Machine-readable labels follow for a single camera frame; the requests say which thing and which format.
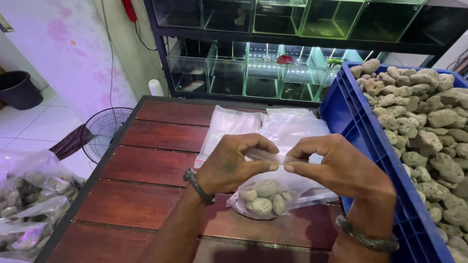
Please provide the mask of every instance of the black bucket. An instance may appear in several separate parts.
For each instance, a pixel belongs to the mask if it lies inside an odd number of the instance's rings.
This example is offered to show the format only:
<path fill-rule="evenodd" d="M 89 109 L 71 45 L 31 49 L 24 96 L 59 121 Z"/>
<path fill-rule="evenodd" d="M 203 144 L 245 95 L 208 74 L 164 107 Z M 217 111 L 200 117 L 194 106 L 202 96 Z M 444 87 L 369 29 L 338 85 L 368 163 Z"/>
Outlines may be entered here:
<path fill-rule="evenodd" d="M 0 101 L 17 110 L 28 110 L 42 102 L 39 89 L 24 71 L 10 71 L 0 75 Z"/>

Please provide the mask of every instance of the finger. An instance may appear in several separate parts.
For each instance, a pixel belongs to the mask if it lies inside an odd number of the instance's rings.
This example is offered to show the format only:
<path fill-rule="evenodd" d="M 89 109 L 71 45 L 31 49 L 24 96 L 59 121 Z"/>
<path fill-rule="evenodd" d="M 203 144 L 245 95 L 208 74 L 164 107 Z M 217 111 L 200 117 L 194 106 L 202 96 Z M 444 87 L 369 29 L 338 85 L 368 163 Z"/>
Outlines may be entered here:
<path fill-rule="evenodd" d="M 324 181 L 331 176 L 329 167 L 322 164 L 310 164 L 301 161 L 293 161 L 285 165 L 286 172 L 297 174 L 312 179 L 323 186 Z"/>
<path fill-rule="evenodd" d="M 298 159 L 306 159 L 314 153 L 325 156 L 330 149 L 330 136 L 331 135 L 302 138 L 289 150 L 286 156 L 292 156 Z"/>
<path fill-rule="evenodd" d="M 249 133 L 233 136 L 237 136 L 238 140 L 241 142 L 241 145 L 239 146 L 239 151 L 241 153 L 243 153 L 248 148 L 254 147 L 263 149 L 269 153 L 279 153 L 278 147 L 276 147 L 276 145 L 272 141 L 268 140 L 267 138 L 263 137 L 258 133 Z"/>
<path fill-rule="evenodd" d="M 242 173 L 246 176 L 246 180 L 266 172 L 278 170 L 279 165 L 275 162 L 262 160 L 262 161 L 246 161 L 242 164 Z"/>

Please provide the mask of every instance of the white tile floor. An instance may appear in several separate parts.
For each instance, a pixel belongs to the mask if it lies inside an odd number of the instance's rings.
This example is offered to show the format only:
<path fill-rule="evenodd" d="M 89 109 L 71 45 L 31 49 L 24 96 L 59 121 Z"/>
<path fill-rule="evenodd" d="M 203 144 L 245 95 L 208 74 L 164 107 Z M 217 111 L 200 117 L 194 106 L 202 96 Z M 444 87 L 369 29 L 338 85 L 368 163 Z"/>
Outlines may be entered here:
<path fill-rule="evenodd" d="M 8 106 L 0 110 L 0 148 L 49 149 L 82 124 L 51 87 L 47 87 L 42 96 L 42 103 L 30 110 L 15 110 Z M 96 167 L 82 149 L 62 163 L 83 178 L 88 178 Z"/>

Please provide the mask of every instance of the bracelet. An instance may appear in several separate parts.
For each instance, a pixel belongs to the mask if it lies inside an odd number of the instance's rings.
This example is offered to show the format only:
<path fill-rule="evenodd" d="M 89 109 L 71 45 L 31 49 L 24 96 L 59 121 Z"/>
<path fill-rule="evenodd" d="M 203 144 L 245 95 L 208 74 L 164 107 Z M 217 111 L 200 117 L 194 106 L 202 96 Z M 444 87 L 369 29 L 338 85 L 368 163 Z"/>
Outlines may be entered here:
<path fill-rule="evenodd" d="M 195 170 L 194 169 L 187 169 L 185 170 L 182 179 L 185 182 L 190 182 L 192 185 L 193 189 L 197 192 L 198 196 L 202 199 L 203 204 L 205 205 L 213 205 L 214 204 L 214 195 L 208 195 L 203 191 L 203 189 L 200 187 L 198 184 L 198 181 L 195 179 Z"/>
<path fill-rule="evenodd" d="M 393 252 L 397 251 L 400 247 L 400 243 L 394 234 L 390 240 L 385 239 L 373 239 L 366 236 L 361 230 L 355 227 L 352 223 L 346 221 L 344 215 L 336 217 L 336 226 L 343 230 L 343 232 L 357 239 L 361 244 L 366 246 L 368 249 L 376 252 Z"/>

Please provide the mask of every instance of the red object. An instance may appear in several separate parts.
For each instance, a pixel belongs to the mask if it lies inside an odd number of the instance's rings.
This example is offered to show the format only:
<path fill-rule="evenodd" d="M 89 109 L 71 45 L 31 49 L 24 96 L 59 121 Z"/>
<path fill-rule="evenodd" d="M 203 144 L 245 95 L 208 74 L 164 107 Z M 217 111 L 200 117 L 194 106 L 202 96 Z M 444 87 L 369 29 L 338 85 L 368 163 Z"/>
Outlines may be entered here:
<path fill-rule="evenodd" d="M 122 0 L 122 4 L 124 4 L 125 12 L 127 13 L 128 19 L 135 23 L 137 21 L 137 15 L 135 14 L 135 10 L 133 10 L 132 1 Z"/>
<path fill-rule="evenodd" d="M 281 55 L 276 59 L 277 64 L 289 64 L 292 63 L 293 58 L 288 55 Z"/>

